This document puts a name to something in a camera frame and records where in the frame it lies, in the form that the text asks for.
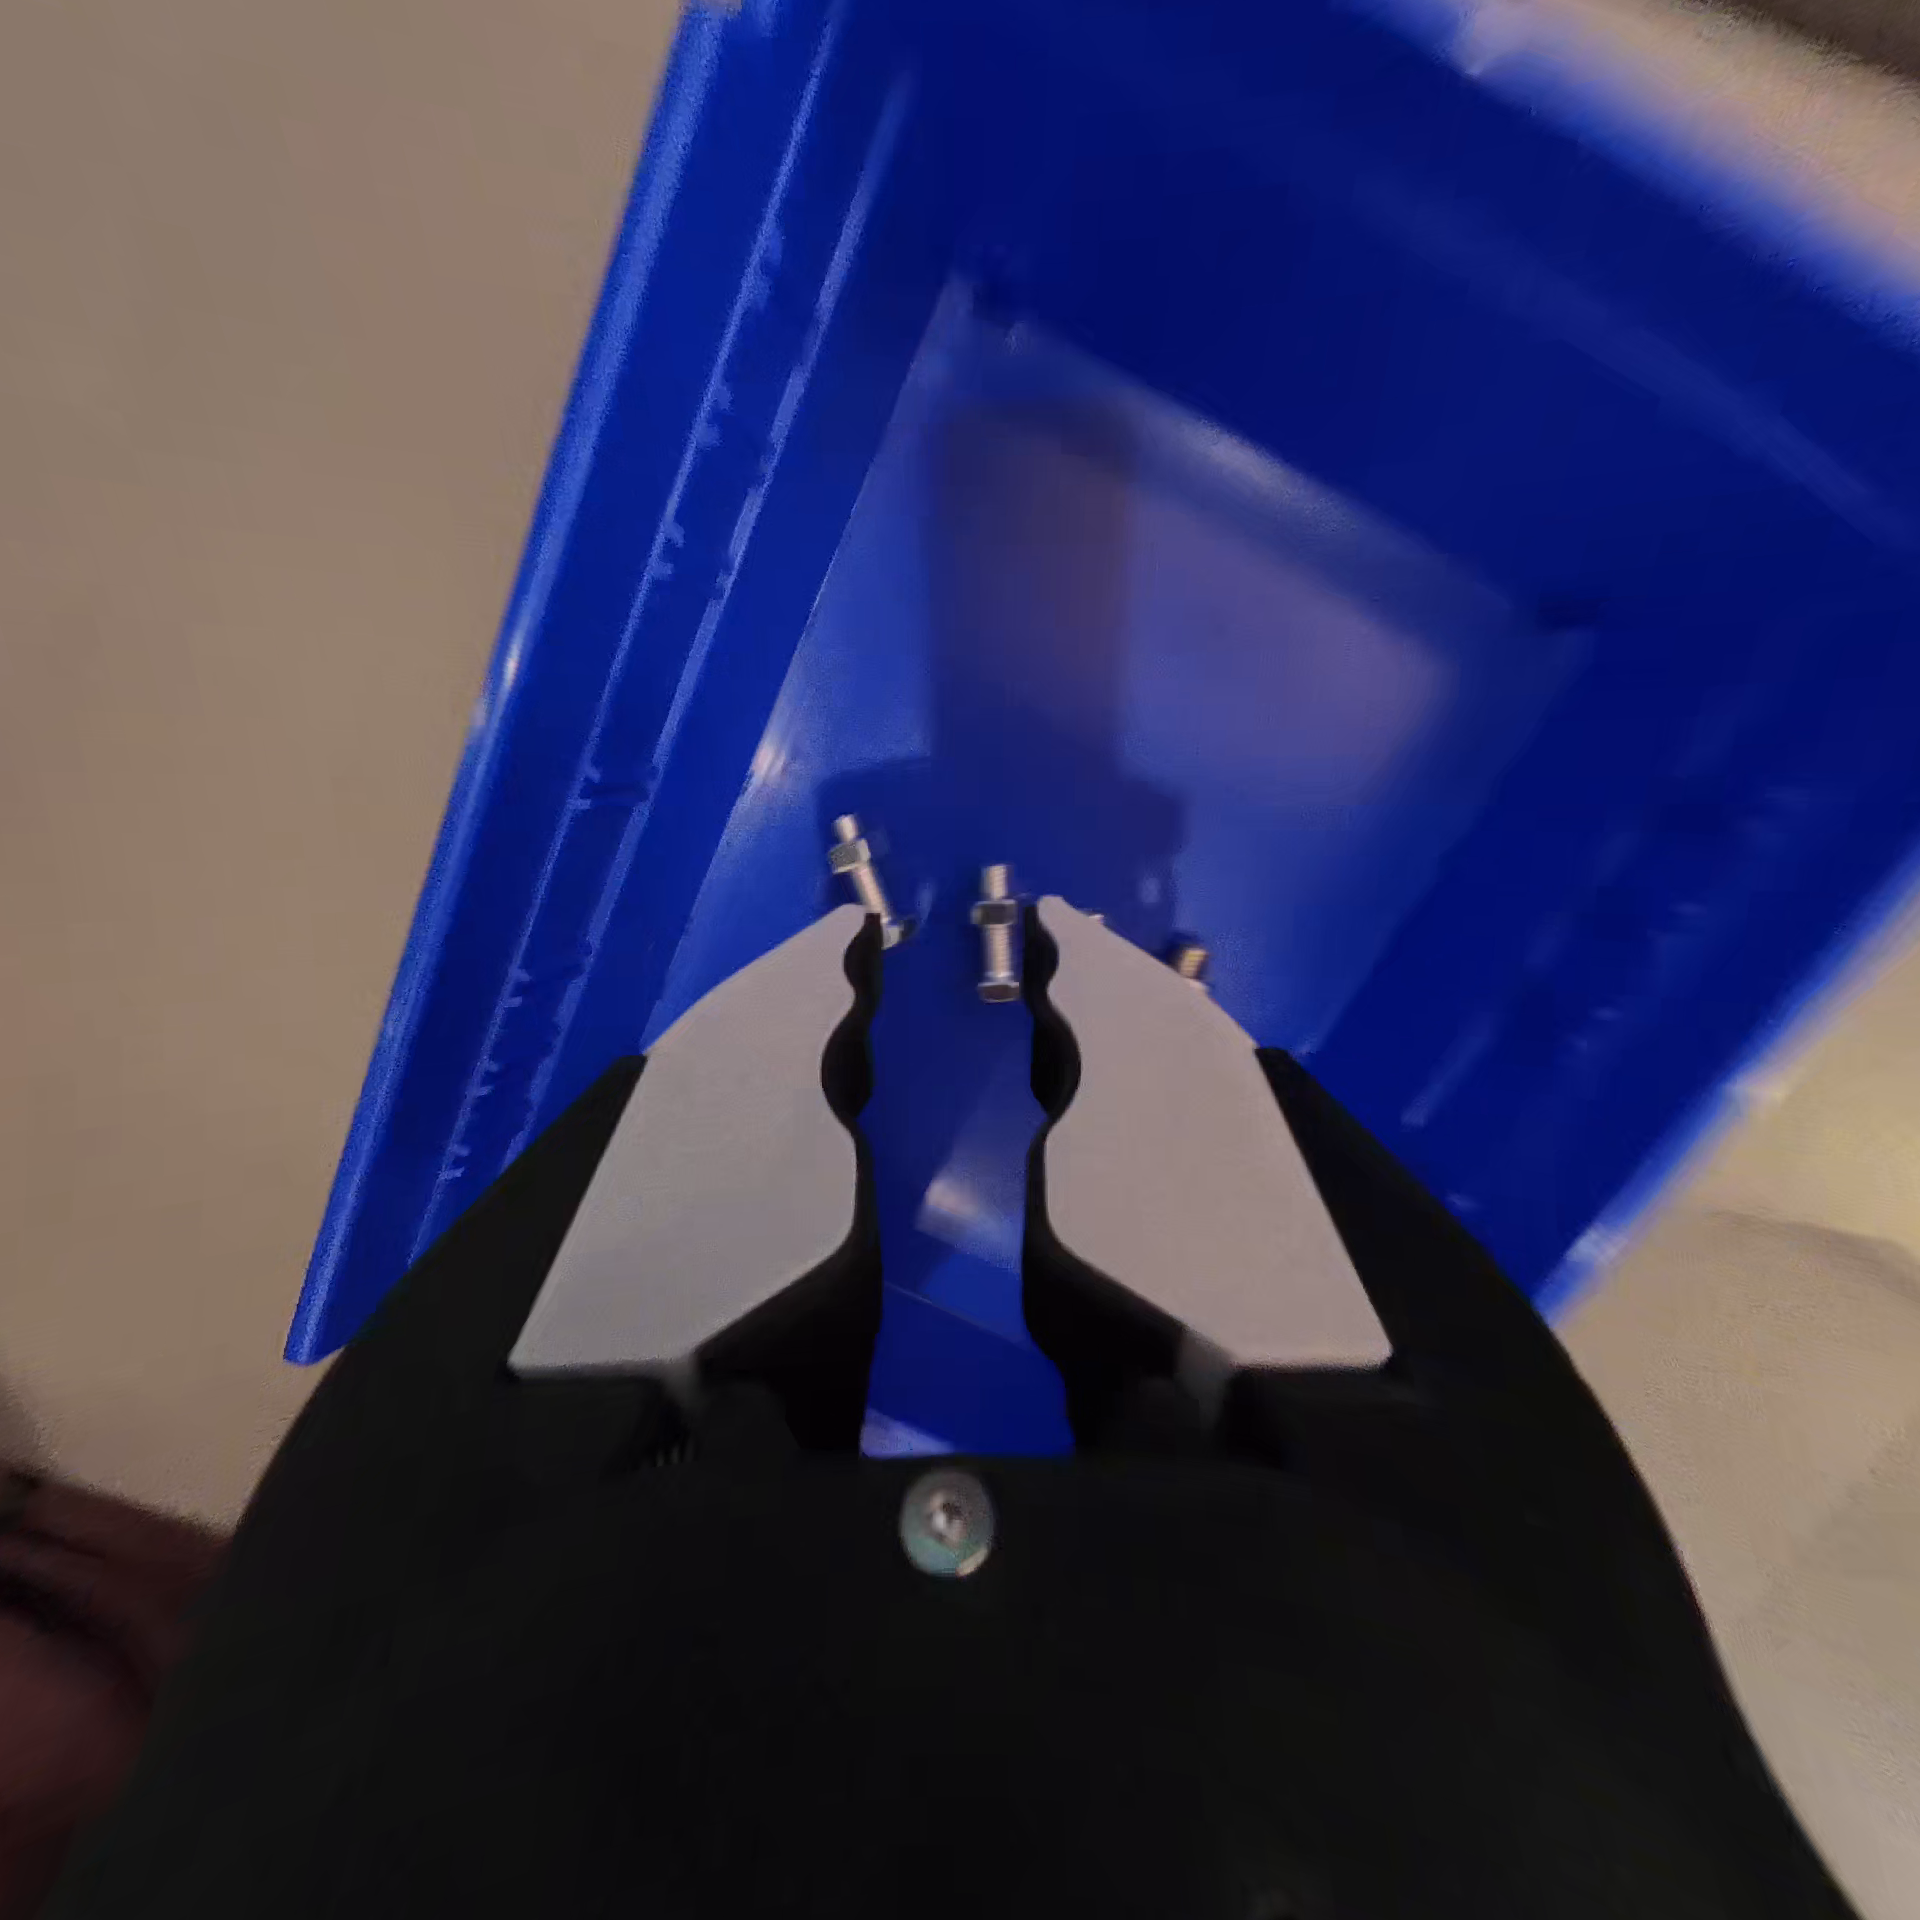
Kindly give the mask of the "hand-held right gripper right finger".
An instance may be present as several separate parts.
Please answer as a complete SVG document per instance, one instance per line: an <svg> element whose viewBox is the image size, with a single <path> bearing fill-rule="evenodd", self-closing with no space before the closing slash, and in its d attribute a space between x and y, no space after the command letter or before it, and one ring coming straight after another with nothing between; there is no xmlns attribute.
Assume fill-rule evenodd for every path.
<svg viewBox="0 0 1920 1920"><path fill-rule="evenodd" d="M1036 908L1076 1061L1041 1152L1063 1250L1172 1323L1182 1373L1385 1368L1387 1331L1253 1037L1105 921L1061 897Z"/></svg>

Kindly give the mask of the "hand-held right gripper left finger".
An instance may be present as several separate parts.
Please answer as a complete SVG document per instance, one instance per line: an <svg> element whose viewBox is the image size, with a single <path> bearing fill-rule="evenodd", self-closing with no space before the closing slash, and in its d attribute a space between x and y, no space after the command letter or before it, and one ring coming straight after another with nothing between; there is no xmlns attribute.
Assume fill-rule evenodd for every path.
<svg viewBox="0 0 1920 1920"><path fill-rule="evenodd" d="M876 931L838 906L663 1032L511 1346L516 1376L689 1376L842 1250L858 1146L825 1069Z"/></svg>

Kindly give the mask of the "blue plastic bin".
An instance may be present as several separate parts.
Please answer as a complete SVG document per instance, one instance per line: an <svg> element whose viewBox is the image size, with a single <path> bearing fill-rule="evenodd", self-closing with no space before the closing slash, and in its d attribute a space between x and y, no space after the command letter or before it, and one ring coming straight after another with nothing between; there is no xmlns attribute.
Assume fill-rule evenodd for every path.
<svg viewBox="0 0 1920 1920"><path fill-rule="evenodd" d="M286 1337L908 921L874 1404L1051 1449L975 883L1291 1051L1545 1312L1915 884L1915 292L1454 4L689 4Z"/></svg>

